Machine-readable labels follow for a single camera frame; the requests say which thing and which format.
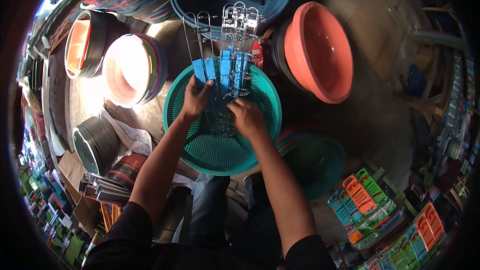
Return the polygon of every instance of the teal plastic basket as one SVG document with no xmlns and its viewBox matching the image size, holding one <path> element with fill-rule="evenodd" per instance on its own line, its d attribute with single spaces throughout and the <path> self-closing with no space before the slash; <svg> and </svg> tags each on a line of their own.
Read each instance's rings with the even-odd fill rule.
<svg viewBox="0 0 480 270">
<path fill-rule="evenodd" d="M 275 144 L 309 201 L 332 189 L 345 169 L 342 145 L 322 135 L 315 129 L 282 133 Z"/>
<path fill-rule="evenodd" d="M 218 73 L 218 59 L 214 64 Z M 270 138 L 276 141 L 282 126 L 279 94 L 260 69 L 251 65 L 249 70 L 252 75 L 250 93 L 244 99 L 260 107 Z M 168 90 L 163 109 L 165 131 L 182 110 L 185 87 L 193 74 L 194 68 L 189 66 L 178 75 Z M 193 169 L 214 176 L 232 176 L 258 165 L 257 157 L 247 139 L 240 133 L 233 137 L 213 135 L 205 113 L 190 126 L 180 159 Z"/>
</svg>

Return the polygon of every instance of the orange plastic basin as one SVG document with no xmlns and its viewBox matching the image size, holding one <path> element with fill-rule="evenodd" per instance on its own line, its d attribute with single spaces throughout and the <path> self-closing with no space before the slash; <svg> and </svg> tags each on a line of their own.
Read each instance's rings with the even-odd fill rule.
<svg viewBox="0 0 480 270">
<path fill-rule="evenodd" d="M 353 58 L 340 22 L 320 3 L 302 4 L 285 33 L 285 57 L 295 79 L 328 104 L 352 90 Z"/>
<path fill-rule="evenodd" d="M 90 39 L 91 23 L 89 19 L 77 20 L 70 31 L 67 45 L 66 67 L 69 74 L 75 76 L 82 69 L 88 40 Z"/>
</svg>

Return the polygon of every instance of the orange grater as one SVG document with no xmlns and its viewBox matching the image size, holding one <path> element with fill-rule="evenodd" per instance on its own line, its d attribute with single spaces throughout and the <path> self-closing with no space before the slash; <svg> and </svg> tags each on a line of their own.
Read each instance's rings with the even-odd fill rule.
<svg viewBox="0 0 480 270">
<path fill-rule="evenodd" d="M 425 219 L 423 214 L 421 214 L 415 221 L 415 226 L 417 226 L 417 230 L 420 233 L 420 237 L 423 240 L 427 250 L 432 249 L 435 244 L 435 237 L 432 233 L 430 225 L 427 222 L 427 219 Z"/>
<path fill-rule="evenodd" d="M 427 219 L 427 223 L 430 226 L 435 241 L 438 241 L 438 239 L 440 239 L 441 235 L 444 233 L 444 226 L 442 225 L 442 221 L 438 217 L 437 211 L 431 202 L 427 203 L 423 209 L 423 215 Z"/>
<path fill-rule="evenodd" d="M 363 215 L 373 212 L 377 207 L 375 201 L 368 195 L 355 176 L 350 175 L 347 177 L 343 181 L 343 188 L 345 188 L 345 191 L 350 195 L 353 203 L 355 203 Z"/>
</svg>

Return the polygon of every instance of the person's left hand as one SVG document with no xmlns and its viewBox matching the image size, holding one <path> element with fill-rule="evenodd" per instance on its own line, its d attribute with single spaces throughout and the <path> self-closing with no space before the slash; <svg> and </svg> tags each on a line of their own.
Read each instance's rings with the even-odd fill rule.
<svg viewBox="0 0 480 270">
<path fill-rule="evenodd" d="M 185 88 L 185 99 L 183 100 L 183 107 L 180 113 L 190 121 L 195 121 L 207 107 L 207 100 L 212 86 L 213 80 L 208 80 L 203 88 L 199 90 L 195 74 L 193 74 Z"/>
</svg>

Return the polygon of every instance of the concrete floor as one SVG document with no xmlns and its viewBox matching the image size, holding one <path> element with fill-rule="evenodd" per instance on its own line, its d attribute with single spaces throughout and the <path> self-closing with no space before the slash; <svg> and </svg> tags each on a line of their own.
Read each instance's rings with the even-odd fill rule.
<svg viewBox="0 0 480 270">
<path fill-rule="evenodd" d="M 290 0 L 276 22 L 281 23 L 308 1 L 312 0 Z M 419 29 L 429 29 L 422 4 L 420 0 L 313 1 L 332 11 L 350 39 L 354 60 L 352 92 L 341 104 L 326 104 L 305 94 L 293 100 L 291 93 L 301 92 L 273 76 L 271 79 L 282 103 L 283 124 L 309 121 L 323 127 L 329 137 L 345 148 L 348 161 L 344 176 L 358 171 L 362 166 L 360 158 L 367 156 L 386 170 L 386 176 L 399 189 L 405 189 L 412 161 L 410 112 L 408 107 L 393 102 L 391 94 L 401 88 L 398 77 L 400 74 L 407 77 L 408 67 L 414 62 L 416 44 L 405 39 L 408 27 L 417 25 Z M 146 27 L 144 32 L 156 37 L 167 50 L 169 75 L 155 100 L 126 111 L 155 139 L 163 135 L 163 103 L 171 82 L 190 64 L 180 25 L 178 20 L 172 20 Z M 98 113 L 104 100 L 99 96 L 100 90 L 103 86 L 98 77 L 70 82 L 72 128 Z M 178 167 L 191 178 L 196 175 L 182 162 Z M 240 183 L 240 191 L 244 191 L 242 179 L 246 174 L 248 172 L 232 177 Z M 327 205 L 327 198 L 328 195 L 324 195 L 311 202 L 319 233 L 326 244 L 347 241 L 342 225 Z"/>
</svg>

